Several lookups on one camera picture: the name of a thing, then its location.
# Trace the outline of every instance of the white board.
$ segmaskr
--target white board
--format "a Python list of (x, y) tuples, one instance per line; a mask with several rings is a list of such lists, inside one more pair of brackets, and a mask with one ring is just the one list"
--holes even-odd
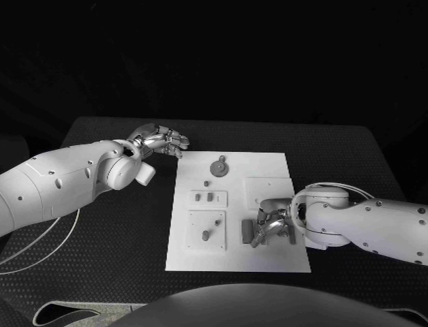
[[(229, 173), (225, 177), (215, 177), (209, 168), (222, 155), (227, 157)], [(283, 191), (271, 188), (271, 193), (268, 193), (268, 188), (266, 188), (261, 194), (254, 194), (248, 191), (248, 178), (274, 178), (271, 181), (276, 181)], [(254, 182), (266, 185), (264, 183), (271, 184), (271, 181), (258, 179)], [(216, 202), (214, 204), (204, 202), (201, 206), (193, 206), (196, 193), (192, 191), (214, 193), (225, 191), (227, 207), (216, 207)], [(296, 245), (290, 244), (289, 237), (277, 235), (268, 238), (267, 245), (255, 249), (242, 244), (241, 222), (244, 219), (257, 219), (257, 209), (248, 209), (251, 201), (248, 193), (255, 198), (260, 196), (291, 198), (294, 196), (284, 153), (183, 152), (183, 159), (178, 163), (166, 270), (310, 273), (304, 238), (297, 230)], [(193, 224), (193, 215), (191, 215), (193, 211), (199, 211), (196, 217), (204, 218), (196, 220), (195, 225), (191, 225)], [(215, 233), (209, 240), (204, 241), (202, 230), (212, 225), (216, 213), (225, 213), (221, 222), (224, 239), (221, 230), (212, 229)]]

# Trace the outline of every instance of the dark table surface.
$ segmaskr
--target dark table surface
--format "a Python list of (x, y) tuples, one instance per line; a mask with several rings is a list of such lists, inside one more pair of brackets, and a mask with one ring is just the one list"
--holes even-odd
[[(405, 200), (364, 127), (81, 117), (62, 147), (124, 139), (150, 122), (189, 136), (191, 151), (284, 153), (297, 191), (328, 181), (354, 185), (378, 198)], [(416, 310), (428, 318), (428, 267), (375, 255), (354, 244), (326, 251), (307, 248), (310, 274), (165, 271), (178, 159), (154, 154), (147, 163), (157, 169), (150, 185), (133, 182), (121, 191), (105, 192), (82, 208), (75, 232), (55, 255), (29, 270), (0, 276), (0, 326), (32, 326), (51, 301), (150, 303), (183, 290), (224, 283), (296, 285), (382, 309)], [(0, 272), (26, 267), (46, 256), (62, 242), (75, 216), (61, 220)], [(51, 223), (13, 233), (2, 258), (36, 239)], [(65, 326), (92, 315), (75, 311), (49, 326)]]

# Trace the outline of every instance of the textured mat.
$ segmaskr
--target textured mat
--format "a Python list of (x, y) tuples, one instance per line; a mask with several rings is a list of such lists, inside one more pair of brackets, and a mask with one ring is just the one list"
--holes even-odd
[[(192, 151), (286, 153), (297, 191), (328, 181), (355, 185), (379, 198), (405, 200), (364, 127), (82, 117), (62, 147), (127, 138), (149, 122), (188, 135)], [(0, 276), (0, 327), (32, 326), (38, 310), (51, 301), (150, 303), (202, 286), (255, 282), (310, 287), (382, 309), (408, 308), (428, 318), (428, 267), (368, 253), (354, 244), (326, 251), (307, 249), (312, 274), (166, 272), (178, 160), (154, 154), (147, 163), (157, 169), (150, 185), (133, 182), (121, 191), (104, 193), (82, 208), (74, 235), (55, 255), (29, 270)], [(75, 213), (0, 272), (36, 262), (61, 243), (74, 221)], [(15, 232), (3, 258), (49, 225)], [(48, 326), (65, 326), (88, 314), (71, 313)]]

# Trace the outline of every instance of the robotic hand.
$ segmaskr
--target robotic hand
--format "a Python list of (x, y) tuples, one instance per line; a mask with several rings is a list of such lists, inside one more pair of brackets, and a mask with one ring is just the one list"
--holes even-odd
[(374, 197), (355, 204), (345, 189), (312, 184), (293, 198), (261, 202), (257, 224), (254, 248), (293, 225), (309, 247), (328, 249), (352, 242), (366, 251), (428, 266), (428, 206)]
[(0, 175), (0, 237), (26, 225), (75, 212), (103, 192), (136, 179), (147, 186), (156, 169), (153, 152), (182, 158), (189, 139), (154, 124), (126, 140), (104, 140), (42, 153)]

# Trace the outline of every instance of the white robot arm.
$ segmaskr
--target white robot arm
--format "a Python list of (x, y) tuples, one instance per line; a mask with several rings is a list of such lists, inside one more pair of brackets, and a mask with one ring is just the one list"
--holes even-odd
[(75, 212), (134, 179), (147, 185), (156, 170), (143, 160), (153, 152), (182, 158), (188, 145), (186, 136), (147, 124), (127, 140), (104, 140), (36, 155), (0, 175), (0, 237)]
[(293, 225), (317, 249), (351, 242), (364, 250), (428, 266), (428, 206), (372, 198), (358, 204), (339, 187), (310, 185), (291, 198), (261, 202), (251, 246)]

